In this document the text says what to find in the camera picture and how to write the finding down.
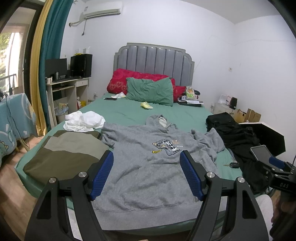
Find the desk drawer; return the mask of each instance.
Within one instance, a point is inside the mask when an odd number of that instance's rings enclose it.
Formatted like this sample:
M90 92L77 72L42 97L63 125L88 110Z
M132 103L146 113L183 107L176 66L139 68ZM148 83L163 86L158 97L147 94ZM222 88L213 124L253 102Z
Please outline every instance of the desk drawer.
M89 80L78 80L76 81L76 87L88 85Z

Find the headboard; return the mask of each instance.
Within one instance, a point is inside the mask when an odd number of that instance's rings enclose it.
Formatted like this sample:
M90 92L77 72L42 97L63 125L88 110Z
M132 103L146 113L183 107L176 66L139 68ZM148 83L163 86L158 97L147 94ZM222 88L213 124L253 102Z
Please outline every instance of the headboard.
M114 56L114 70L128 69L141 73L165 74L176 80L176 85L192 84L194 62L184 49L127 43Z

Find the computer monitor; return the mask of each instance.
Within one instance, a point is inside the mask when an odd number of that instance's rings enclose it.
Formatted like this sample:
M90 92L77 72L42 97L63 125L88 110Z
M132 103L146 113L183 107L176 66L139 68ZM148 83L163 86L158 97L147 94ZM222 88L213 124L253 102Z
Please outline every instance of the computer monitor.
M67 59L58 58L58 59L47 59L45 61L45 77L50 78L54 75L55 72L59 72L59 75L67 74Z

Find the trash can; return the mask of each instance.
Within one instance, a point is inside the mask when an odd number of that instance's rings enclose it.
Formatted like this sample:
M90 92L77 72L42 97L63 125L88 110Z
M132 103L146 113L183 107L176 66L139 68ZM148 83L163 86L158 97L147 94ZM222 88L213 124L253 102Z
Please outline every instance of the trash can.
M63 110L54 110L58 124L65 121L65 116L68 114L68 107Z

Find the black computer case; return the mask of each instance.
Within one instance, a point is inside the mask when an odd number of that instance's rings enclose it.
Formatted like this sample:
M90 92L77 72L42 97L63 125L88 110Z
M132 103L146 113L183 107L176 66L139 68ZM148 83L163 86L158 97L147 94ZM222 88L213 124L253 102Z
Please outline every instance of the black computer case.
M70 71L73 76L91 77L92 54L71 57Z

